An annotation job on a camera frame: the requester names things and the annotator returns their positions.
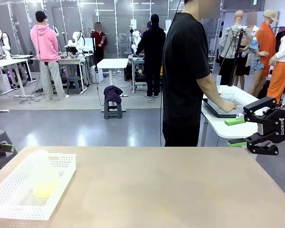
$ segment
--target gray shirt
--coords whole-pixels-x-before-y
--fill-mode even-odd
[[[238,27],[241,25],[233,25],[225,29],[224,33],[222,34],[222,38],[219,42],[219,49],[218,53],[223,58],[234,58],[236,52],[236,45],[238,44],[239,40],[239,32],[240,29]],[[246,35],[247,39],[252,41],[253,35],[251,34],[248,28],[244,28],[244,34]]]

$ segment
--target man in black shirt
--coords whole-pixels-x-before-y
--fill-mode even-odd
[[[147,98],[159,96],[160,92],[160,74],[162,67],[162,51],[165,44],[166,34],[158,23],[160,18],[157,14],[151,16],[151,25],[142,35],[136,54],[138,55],[144,49],[144,67],[147,76],[148,91]]]
[[[208,43],[198,0],[184,0],[163,51],[163,128],[165,146],[197,146],[203,94],[225,112],[236,108],[218,93],[208,65]]]

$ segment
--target red jacket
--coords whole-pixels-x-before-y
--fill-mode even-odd
[[[100,44],[103,36],[105,36],[105,33],[101,32],[100,34],[95,31],[94,32],[94,37],[95,37],[95,48],[98,49],[98,50],[103,50],[104,49],[104,46],[106,46],[107,42],[106,42],[106,38],[104,39],[104,43],[103,43],[103,46],[102,47],[99,47],[98,45]]]

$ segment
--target person in red jacket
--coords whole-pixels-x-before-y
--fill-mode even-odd
[[[101,60],[104,59],[104,47],[106,46],[106,38],[105,34],[101,31],[101,23],[96,22],[94,25],[95,32],[94,32],[94,37],[95,37],[95,56],[97,63],[99,63]]]

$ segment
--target black t-shirt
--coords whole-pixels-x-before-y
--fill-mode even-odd
[[[163,51],[163,121],[187,127],[200,122],[203,92],[196,79],[210,74],[208,43],[201,23],[178,13]]]

